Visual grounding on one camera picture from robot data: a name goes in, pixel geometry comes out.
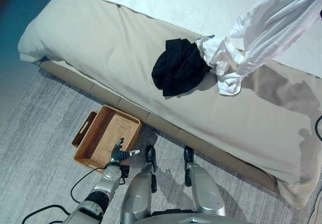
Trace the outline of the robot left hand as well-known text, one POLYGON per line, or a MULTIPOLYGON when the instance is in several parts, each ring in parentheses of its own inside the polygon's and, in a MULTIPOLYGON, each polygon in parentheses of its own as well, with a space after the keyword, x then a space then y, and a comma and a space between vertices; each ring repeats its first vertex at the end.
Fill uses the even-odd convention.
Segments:
POLYGON ((111 152, 111 159, 110 162, 117 162, 120 163, 129 157, 138 155, 140 153, 140 150, 131 150, 131 151, 123 151, 122 150, 122 144, 124 142, 124 138, 118 139, 115 146, 112 149, 111 152))

